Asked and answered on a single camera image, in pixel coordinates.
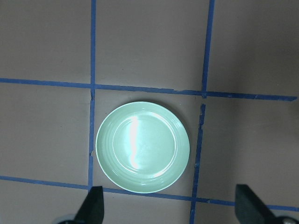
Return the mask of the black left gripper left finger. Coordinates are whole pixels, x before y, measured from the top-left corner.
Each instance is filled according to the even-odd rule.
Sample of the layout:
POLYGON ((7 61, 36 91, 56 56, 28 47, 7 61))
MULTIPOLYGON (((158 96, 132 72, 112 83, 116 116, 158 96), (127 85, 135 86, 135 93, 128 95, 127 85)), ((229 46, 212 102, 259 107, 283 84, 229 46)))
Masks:
POLYGON ((103 187, 92 187, 74 218, 76 224, 101 224, 104 219, 103 187))

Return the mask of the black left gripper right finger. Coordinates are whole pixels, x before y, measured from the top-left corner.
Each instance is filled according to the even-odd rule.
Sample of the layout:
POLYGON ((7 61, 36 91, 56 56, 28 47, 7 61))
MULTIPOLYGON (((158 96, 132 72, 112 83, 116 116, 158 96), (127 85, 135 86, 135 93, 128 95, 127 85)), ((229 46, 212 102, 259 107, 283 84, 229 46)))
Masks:
POLYGON ((246 184, 235 187, 235 215, 240 224, 279 224, 280 220, 246 184))

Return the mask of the green plate near left arm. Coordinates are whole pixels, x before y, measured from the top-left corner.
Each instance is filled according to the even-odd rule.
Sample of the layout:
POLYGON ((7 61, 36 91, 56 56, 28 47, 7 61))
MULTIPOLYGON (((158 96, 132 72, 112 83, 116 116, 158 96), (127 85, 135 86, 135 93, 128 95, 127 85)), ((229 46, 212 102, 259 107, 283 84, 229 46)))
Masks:
POLYGON ((106 177, 120 188, 140 194, 174 184, 190 155, 183 123, 152 102, 132 102, 110 112, 99 126, 95 148, 106 177))

